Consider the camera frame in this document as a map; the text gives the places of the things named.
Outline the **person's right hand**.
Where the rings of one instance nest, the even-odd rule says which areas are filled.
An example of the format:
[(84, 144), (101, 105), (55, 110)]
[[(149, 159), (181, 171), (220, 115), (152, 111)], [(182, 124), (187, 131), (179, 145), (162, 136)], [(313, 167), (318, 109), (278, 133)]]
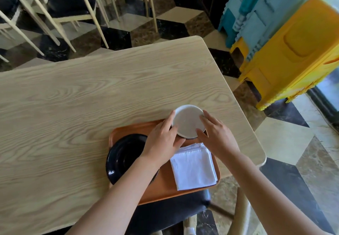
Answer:
[(239, 146), (231, 132), (217, 118), (213, 117), (206, 110), (203, 110), (204, 115), (200, 117), (206, 129), (206, 135), (209, 136), (209, 144), (205, 146), (210, 152), (215, 155), (221, 162), (229, 167), (239, 155)]

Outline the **person's left hand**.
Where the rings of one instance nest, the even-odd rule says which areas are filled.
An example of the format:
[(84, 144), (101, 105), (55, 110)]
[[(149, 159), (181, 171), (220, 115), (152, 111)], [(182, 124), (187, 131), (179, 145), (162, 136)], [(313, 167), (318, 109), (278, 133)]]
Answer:
[(172, 126), (175, 111), (155, 128), (147, 136), (145, 147), (140, 158), (145, 159), (147, 163), (159, 169), (164, 165), (177, 150), (173, 149), (173, 143), (177, 137), (177, 126)]

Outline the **white round bowl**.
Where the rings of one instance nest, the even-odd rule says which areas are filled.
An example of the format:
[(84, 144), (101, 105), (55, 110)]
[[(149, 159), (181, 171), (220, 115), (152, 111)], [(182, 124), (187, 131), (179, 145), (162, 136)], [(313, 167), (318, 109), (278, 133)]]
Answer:
[(177, 126), (177, 135), (185, 139), (196, 139), (196, 130), (200, 129), (205, 132), (205, 126), (200, 117), (203, 116), (203, 111), (191, 104), (186, 104), (175, 109), (175, 116), (172, 121), (172, 126)]

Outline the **person's left forearm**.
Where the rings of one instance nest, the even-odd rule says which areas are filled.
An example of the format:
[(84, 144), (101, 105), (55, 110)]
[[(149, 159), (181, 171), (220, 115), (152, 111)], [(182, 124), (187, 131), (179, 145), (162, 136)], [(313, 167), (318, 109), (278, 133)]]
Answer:
[(140, 199), (163, 164), (155, 157), (140, 156), (65, 235), (124, 235)]

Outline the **person's right forearm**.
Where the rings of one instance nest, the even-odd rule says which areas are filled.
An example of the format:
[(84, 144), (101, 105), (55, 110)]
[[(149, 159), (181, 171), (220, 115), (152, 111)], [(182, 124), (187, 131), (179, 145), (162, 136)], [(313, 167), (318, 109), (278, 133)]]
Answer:
[(235, 177), (267, 235), (326, 235), (241, 152), (219, 159)]

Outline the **white folded cloth napkin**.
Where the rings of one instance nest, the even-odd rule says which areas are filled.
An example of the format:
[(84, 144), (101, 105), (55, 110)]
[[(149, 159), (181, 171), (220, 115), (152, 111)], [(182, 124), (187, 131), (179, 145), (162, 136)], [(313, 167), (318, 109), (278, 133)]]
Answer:
[(217, 184), (211, 152), (203, 143), (181, 147), (170, 158), (178, 191), (198, 189)]

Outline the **orange serving tray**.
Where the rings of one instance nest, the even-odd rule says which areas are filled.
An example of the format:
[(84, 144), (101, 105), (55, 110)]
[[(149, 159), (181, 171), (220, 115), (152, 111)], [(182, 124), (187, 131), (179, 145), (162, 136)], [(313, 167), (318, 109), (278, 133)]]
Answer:
[[(149, 122), (140, 122), (134, 123), (127, 126), (121, 126), (114, 128), (109, 135), (108, 139), (108, 147), (109, 153), (111, 152), (111, 148), (114, 144), (120, 140), (121, 138), (129, 135), (129, 134), (143, 134), (149, 135), (151, 130), (158, 124), (163, 122), (163, 119), (153, 120)], [(145, 190), (142, 198), (140, 199), (138, 205), (143, 205), (147, 203), (153, 203), (156, 201), (173, 198), (181, 195), (185, 195), (188, 193), (193, 193), (197, 191), (201, 191), (204, 189), (209, 189), (213, 187), (205, 186), (196, 189), (190, 190), (181, 190), (178, 191), (176, 188), (175, 177), (173, 174), (172, 166), (170, 161), (164, 164), (159, 171), (154, 176), (152, 182), (148, 185), (147, 189)]]

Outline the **black round plate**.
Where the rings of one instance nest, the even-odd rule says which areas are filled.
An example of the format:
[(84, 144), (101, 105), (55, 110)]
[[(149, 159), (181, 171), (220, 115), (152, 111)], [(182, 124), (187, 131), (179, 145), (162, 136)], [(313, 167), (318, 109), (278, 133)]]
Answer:
[(113, 144), (105, 163), (106, 175), (114, 185), (142, 154), (147, 135), (129, 134)]

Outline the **yellow plastic stool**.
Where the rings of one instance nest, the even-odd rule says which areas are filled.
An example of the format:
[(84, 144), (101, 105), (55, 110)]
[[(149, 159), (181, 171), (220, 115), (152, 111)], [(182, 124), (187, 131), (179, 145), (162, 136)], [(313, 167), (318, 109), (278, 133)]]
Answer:
[[(248, 53), (240, 39), (230, 48)], [(271, 39), (240, 66), (239, 82), (254, 84), (263, 111), (274, 102), (297, 96), (315, 87), (339, 67), (339, 0), (308, 0)]]

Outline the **light blue plastic stool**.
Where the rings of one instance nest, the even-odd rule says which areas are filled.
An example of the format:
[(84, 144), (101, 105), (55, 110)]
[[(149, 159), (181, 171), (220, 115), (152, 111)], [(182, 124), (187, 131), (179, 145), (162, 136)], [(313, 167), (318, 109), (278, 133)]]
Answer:
[(248, 53), (243, 53), (244, 60), (249, 62), (284, 23), (307, 0), (258, 0), (245, 18), (236, 42), (240, 39), (246, 44)]

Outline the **black door frame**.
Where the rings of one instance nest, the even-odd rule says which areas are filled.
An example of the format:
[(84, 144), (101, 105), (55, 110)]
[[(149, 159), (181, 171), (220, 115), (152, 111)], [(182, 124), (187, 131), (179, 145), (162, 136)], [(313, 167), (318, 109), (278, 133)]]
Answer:
[(308, 90), (307, 95), (330, 125), (339, 132), (339, 67)]

